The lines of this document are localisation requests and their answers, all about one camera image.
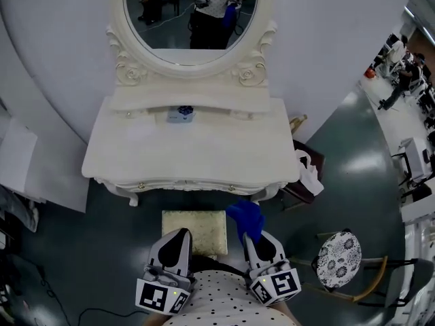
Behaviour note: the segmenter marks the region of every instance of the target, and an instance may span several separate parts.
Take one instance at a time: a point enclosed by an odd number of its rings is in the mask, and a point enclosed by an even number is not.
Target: ornate mirror frame
[[[236,86],[265,86],[264,46],[271,43],[277,30],[271,20],[272,1],[257,0],[249,27],[223,56],[201,65],[177,65],[160,59],[140,42],[141,38],[126,15],[126,0],[111,0],[112,21],[107,35],[117,54],[118,85],[163,84],[174,79],[189,79],[191,82],[207,78],[217,80],[221,85],[225,82]]]

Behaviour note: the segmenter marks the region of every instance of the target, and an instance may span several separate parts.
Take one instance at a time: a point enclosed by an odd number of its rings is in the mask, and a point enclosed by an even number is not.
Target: blue glove
[[[225,29],[230,28],[232,25],[234,25],[234,22],[237,21],[237,12],[236,12],[236,5],[229,5],[226,8],[224,18],[222,19],[222,25]]]
[[[237,223],[237,234],[243,244],[243,234],[246,232],[256,244],[261,238],[261,231],[266,217],[261,215],[259,205],[247,200],[239,200],[225,209],[226,214]]]

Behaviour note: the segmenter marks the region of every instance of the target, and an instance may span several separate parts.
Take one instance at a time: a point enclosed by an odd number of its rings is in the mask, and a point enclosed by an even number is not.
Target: stool
[[[360,243],[356,236],[348,229],[341,232],[318,234],[317,237],[330,236],[331,234],[333,234],[333,236],[327,239],[322,245],[319,255],[315,257],[312,262],[296,259],[294,257],[289,258],[289,261],[311,266],[323,288],[319,289],[308,283],[304,283],[303,286],[334,297],[349,300],[350,302],[357,302],[374,291],[381,282],[385,273],[388,257],[362,259]],[[335,292],[335,289],[346,285],[352,280],[362,262],[381,264],[381,269],[370,286],[357,296]]]
[[[225,211],[162,211],[162,236],[188,228],[192,233],[192,254],[227,255]]]

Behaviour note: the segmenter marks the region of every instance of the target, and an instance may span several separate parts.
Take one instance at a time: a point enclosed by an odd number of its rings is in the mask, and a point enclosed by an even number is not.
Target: oval mirror
[[[249,28],[257,0],[124,0],[139,42],[176,65],[201,65],[227,53]]]

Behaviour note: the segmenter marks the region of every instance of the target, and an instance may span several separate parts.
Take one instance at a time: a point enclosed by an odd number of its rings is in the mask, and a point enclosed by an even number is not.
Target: desk
[[[426,142],[422,138],[409,138],[402,140],[399,146],[399,152],[403,149],[407,156],[411,179],[419,182],[432,174],[430,163],[423,159],[423,151],[428,149]]]
[[[226,110],[196,109],[189,124],[167,122],[167,109],[117,112],[103,101],[92,130],[82,173],[137,206],[150,189],[219,190],[247,196],[299,180],[298,160],[284,102],[258,120]]]

